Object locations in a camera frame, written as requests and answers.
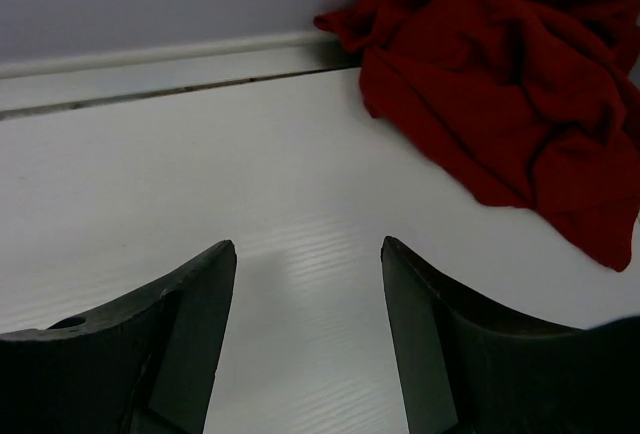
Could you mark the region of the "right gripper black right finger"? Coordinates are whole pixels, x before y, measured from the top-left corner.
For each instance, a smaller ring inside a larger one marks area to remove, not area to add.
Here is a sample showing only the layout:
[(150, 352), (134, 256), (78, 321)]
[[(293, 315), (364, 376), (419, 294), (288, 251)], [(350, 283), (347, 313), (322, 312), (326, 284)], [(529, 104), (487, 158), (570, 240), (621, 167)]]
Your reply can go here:
[(413, 433), (635, 433), (639, 320), (590, 329), (508, 308), (400, 240), (382, 277)]

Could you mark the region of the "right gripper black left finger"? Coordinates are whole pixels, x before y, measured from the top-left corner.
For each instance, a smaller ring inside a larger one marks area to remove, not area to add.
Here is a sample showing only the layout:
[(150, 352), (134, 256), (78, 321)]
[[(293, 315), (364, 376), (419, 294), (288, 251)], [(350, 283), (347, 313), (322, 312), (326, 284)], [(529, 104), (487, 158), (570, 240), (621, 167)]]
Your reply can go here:
[(47, 329), (2, 334), (2, 432), (203, 432), (235, 273), (224, 240)]

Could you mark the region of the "dark red t shirt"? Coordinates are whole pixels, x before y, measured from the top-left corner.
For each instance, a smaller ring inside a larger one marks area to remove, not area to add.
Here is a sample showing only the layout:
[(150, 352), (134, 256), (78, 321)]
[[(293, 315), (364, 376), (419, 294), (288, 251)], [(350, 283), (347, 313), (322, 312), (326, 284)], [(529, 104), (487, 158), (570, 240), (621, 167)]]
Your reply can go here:
[(366, 109), (481, 204), (537, 213), (599, 264), (639, 214), (639, 0), (356, 0), (315, 26)]

